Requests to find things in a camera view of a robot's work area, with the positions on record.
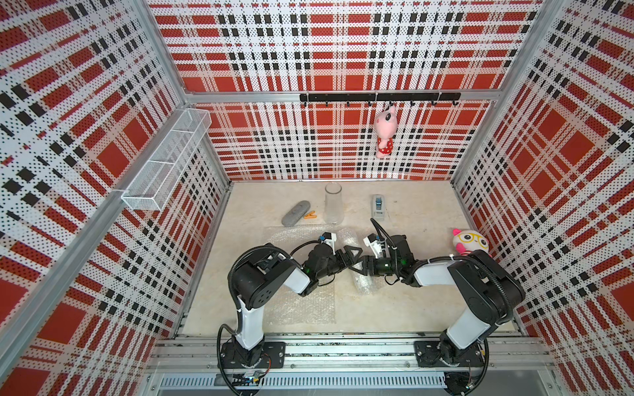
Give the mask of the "bubble wrap sheet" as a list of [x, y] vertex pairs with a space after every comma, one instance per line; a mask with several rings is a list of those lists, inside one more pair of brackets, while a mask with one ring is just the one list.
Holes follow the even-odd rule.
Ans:
[[[337, 232], [338, 246], [344, 251], [346, 246], [352, 247], [352, 256], [361, 257], [366, 254], [366, 246], [362, 243], [358, 237], [357, 232], [350, 227], [344, 227]], [[360, 272], [363, 270], [363, 264], [357, 262], [352, 265], [350, 271], [352, 272], [353, 283], [360, 295], [372, 295], [376, 294], [381, 289], [381, 282], [378, 278], [362, 275]]]
[[[263, 231], [262, 241], [291, 253], [297, 246], [318, 239], [325, 231], [322, 225], [267, 227]], [[265, 306], [264, 330], [274, 333], [293, 326], [316, 328], [334, 324], [335, 284], [331, 280], [331, 277], [326, 277], [320, 282], [322, 286], [306, 297], [282, 286]]]

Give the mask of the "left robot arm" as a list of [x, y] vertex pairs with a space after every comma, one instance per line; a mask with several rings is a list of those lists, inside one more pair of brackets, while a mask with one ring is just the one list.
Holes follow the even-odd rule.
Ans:
[[221, 353], [243, 366], [256, 366], [264, 356], [264, 307], [282, 287], [307, 296], [322, 286], [325, 277], [334, 278], [361, 262], [361, 248], [346, 245], [337, 250], [336, 241], [336, 234], [324, 233], [291, 252], [267, 243], [239, 256], [227, 277], [238, 326], [221, 327], [230, 332]]

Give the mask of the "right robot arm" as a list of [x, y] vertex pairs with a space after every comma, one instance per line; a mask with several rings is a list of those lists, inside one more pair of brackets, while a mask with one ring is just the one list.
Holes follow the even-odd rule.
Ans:
[[484, 342], [513, 318], [513, 310], [526, 292], [489, 254], [488, 240], [475, 230], [454, 229], [452, 244], [457, 253], [417, 260], [404, 235], [389, 235], [375, 219], [375, 232], [363, 240], [372, 250], [344, 248], [351, 270], [365, 277], [394, 277], [415, 288], [451, 285], [457, 287], [467, 308], [439, 336], [435, 359], [445, 366], [458, 366], [463, 356]]

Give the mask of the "clear glass vase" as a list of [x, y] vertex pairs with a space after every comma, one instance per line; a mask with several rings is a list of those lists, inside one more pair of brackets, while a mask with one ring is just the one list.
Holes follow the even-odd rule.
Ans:
[[339, 224], [343, 217], [343, 188], [336, 182], [330, 182], [325, 186], [325, 222]]

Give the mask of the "grey oval case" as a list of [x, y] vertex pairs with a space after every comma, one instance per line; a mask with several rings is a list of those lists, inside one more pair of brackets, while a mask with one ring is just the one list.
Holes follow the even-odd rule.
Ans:
[[292, 227], [297, 224], [310, 210], [309, 201], [300, 201], [282, 217], [284, 227]]

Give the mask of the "pink white owl plush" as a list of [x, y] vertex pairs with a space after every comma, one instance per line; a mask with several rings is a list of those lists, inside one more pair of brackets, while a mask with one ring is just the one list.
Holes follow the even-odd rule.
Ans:
[[454, 229], [452, 243], [457, 252], [467, 255], [477, 250], [489, 252], [490, 244], [488, 240], [479, 232], [472, 229]]

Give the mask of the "hanging pink plush toy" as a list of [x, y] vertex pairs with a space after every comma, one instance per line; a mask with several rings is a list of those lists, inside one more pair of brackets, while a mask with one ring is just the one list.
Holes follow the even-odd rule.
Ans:
[[378, 159], [386, 158], [392, 153], [397, 128], [398, 119], [394, 106], [389, 106], [376, 116], [374, 131], [377, 138], [376, 157]]

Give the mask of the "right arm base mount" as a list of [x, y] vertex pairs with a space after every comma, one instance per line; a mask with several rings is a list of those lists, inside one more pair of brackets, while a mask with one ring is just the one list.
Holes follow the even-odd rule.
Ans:
[[447, 340], [417, 341], [414, 354], [419, 367], [482, 368], [485, 364], [478, 343], [458, 349]]

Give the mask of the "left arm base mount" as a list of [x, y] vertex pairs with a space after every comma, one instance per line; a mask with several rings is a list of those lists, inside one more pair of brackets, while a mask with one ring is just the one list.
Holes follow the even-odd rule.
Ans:
[[280, 369], [284, 366], [286, 347], [284, 342], [261, 342], [253, 350], [247, 350], [230, 340], [221, 346], [220, 363], [225, 369]]

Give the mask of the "black hook rail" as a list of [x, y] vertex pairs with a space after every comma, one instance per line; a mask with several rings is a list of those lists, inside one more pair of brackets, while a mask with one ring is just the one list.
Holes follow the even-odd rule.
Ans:
[[302, 103], [334, 102], [458, 102], [460, 92], [422, 92], [422, 93], [303, 93], [299, 95]]

